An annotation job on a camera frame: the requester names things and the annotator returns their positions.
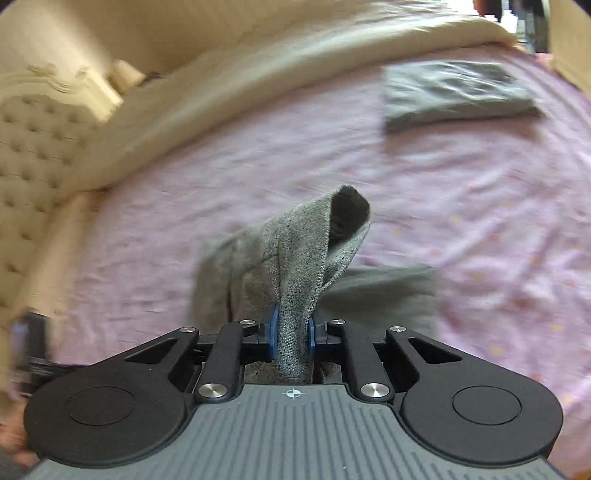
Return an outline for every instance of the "folded gray cloth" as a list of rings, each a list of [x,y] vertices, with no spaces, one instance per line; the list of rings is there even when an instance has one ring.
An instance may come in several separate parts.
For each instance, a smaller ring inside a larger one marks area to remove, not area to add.
[[[277,359],[245,370],[245,381],[256,383],[311,380],[307,322],[317,306],[322,316],[357,321],[368,332],[395,322],[433,336],[430,268],[345,270],[368,228],[369,204],[341,187],[209,245],[197,270],[193,324],[217,332],[225,322],[260,320],[278,303]]]
[[[534,112],[531,95],[498,63],[434,60],[384,68],[388,130],[441,120]]]
[[[211,245],[197,271],[195,326],[216,332],[224,322],[262,319],[278,303],[277,358],[249,371],[260,379],[266,370],[271,382],[310,381],[307,319],[361,245],[369,215],[369,203],[343,186]]]
[[[435,287],[429,267],[349,267],[320,298],[323,320],[353,320],[371,334],[401,325],[436,337]],[[322,365],[324,383],[342,383],[340,367]]]

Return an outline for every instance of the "tufted headboard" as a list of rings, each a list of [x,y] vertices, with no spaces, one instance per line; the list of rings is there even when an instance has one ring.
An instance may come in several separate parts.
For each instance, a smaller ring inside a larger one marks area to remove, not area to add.
[[[59,185],[120,102],[89,69],[69,84],[51,66],[0,77],[0,417],[10,324],[24,308],[40,308],[40,290],[59,296],[51,286],[63,283],[72,242],[80,243],[76,218],[88,205],[81,209],[78,198],[60,207]],[[56,308],[42,313],[60,315]]]

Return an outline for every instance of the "beige blanket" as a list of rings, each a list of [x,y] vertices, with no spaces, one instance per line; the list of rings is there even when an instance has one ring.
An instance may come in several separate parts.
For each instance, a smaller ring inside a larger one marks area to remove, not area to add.
[[[168,150],[298,87],[359,66],[514,37],[442,0],[308,0],[234,45],[125,99],[62,183],[60,195],[111,186]]]

